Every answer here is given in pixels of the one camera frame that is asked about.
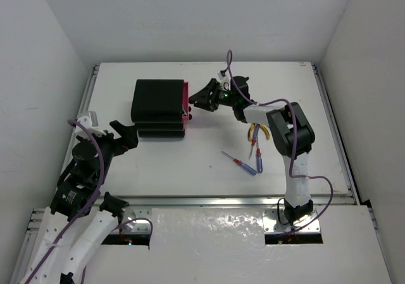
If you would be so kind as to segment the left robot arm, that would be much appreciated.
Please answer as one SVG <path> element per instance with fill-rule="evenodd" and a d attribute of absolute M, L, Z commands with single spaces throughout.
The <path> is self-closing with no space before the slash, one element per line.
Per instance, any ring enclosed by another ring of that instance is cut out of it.
<path fill-rule="evenodd" d="M 109 124 L 113 132 L 100 130 L 89 116 L 69 124 L 77 143 L 59 177 L 48 222 L 42 225 L 43 238 L 21 283 L 77 283 L 104 239 L 122 227 L 129 206 L 106 192 L 95 215 L 88 217 L 113 158 L 138 146 L 136 127 L 115 120 Z"/>

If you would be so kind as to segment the pink top drawer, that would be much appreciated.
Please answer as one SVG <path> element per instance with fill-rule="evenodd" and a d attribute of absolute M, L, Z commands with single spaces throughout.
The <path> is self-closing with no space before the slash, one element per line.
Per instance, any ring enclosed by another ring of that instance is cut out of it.
<path fill-rule="evenodd" d="M 191 107 L 189 106 L 189 83 L 183 83 L 183 99 L 182 99 L 183 114 L 182 119 L 184 122 L 190 120 Z"/>

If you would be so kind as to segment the purple screwdriver thin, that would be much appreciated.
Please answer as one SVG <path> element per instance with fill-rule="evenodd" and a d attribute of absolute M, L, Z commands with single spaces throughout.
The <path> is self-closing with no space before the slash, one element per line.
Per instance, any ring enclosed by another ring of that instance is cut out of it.
<path fill-rule="evenodd" d="M 256 145 L 256 139 L 258 137 L 258 132 L 259 132 L 259 125 L 258 124 L 252 124 L 250 126 L 249 131 L 248 131 L 248 141 L 251 144 L 251 148 L 250 148 L 250 151 L 249 151 L 249 159 L 251 159 L 251 157 L 252 157 L 254 146 Z"/>

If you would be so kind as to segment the blue screwdriver red collar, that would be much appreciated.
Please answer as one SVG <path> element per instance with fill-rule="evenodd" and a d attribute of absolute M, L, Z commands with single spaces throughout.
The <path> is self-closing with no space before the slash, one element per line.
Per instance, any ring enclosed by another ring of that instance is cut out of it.
<path fill-rule="evenodd" d="M 245 172 L 247 172 L 248 174 L 255 176 L 257 174 L 257 171 L 250 167 L 249 165 L 247 165 L 246 163 L 242 162 L 239 159 L 236 159 L 234 157 L 232 157 L 231 155 L 227 154 L 226 152 L 222 151 L 221 152 L 224 156 L 226 156 L 227 158 L 229 158 L 230 160 L 232 160 L 240 169 L 243 169 Z"/>

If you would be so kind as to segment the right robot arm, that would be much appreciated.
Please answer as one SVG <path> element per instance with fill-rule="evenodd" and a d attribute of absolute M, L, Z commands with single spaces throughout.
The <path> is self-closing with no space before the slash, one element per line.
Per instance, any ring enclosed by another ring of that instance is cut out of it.
<path fill-rule="evenodd" d="M 251 100 L 248 80 L 247 77 L 233 77 L 225 88 L 213 78 L 202 90 L 189 97 L 189 103 L 211 112 L 220 105 L 229 106 L 237 120 L 270 129 L 273 143 L 285 165 L 284 215 L 292 225 L 313 210 L 308 187 L 308 157 L 315 133 L 298 103 L 277 99 L 260 104 Z"/>

